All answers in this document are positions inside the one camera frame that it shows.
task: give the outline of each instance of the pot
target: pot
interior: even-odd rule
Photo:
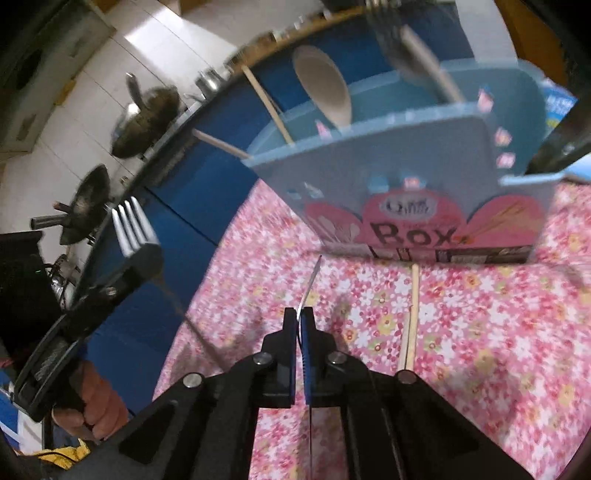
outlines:
[[[124,108],[111,137],[111,154],[118,158],[142,155],[164,135],[180,106],[175,86],[156,87],[142,94],[132,73],[126,74],[126,83],[133,102]]]

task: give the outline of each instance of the frying pan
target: frying pan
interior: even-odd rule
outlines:
[[[109,200],[110,184],[106,167],[97,165],[84,180],[69,205],[55,202],[53,208],[62,215],[31,218],[31,230],[61,225],[60,245],[71,245],[84,240],[106,216],[105,203]]]
[[[176,87],[156,87],[142,94],[135,75],[126,74],[133,102],[127,105],[112,133],[111,154],[118,158],[142,155],[158,140],[178,115]]]

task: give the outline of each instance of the pink floral tablecloth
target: pink floral tablecloth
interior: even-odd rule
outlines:
[[[226,231],[189,313],[229,361],[260,349],[296,307],[318,237],[259,182]],[[591,187],[559,187],[537,262],[421,268],[415,371],[536,479],[553,480],[591,427]],[[410,307],[407,265],[325,257],[309,296],[318,327],[373,370],[397,370]],[[219,372],[183,325],[155,396],[184,374]],[[261,410],[252,479],[347,478],[340,420],[297,404]]]

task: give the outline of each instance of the screw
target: screw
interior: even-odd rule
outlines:
[[[254,354],[252,359],[257,365],[266,365],[271,363],[273,356],[267,352],[258,352]]]
[[[199,374],[188,374],[183,378],[183,385],[187,388],[195,388],[201,385],[203,379]]]
[[[326,356],[327,360],[333,365],[341,365],[347,361],[347,356],[343,352],[335,350]]]
[[[396,374],[398,381],[404,385],[412,385],[417,381],[417,376],[410,370],[401,370]]]

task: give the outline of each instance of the fork tines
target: fork tines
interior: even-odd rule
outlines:
[[[160,244],[152,225],[135,197],[131,197],[131,203],[126,200],[120,204],[119,211],[113,208],[111,214],[119,248],[125,257],[133,255],[144,244]]]

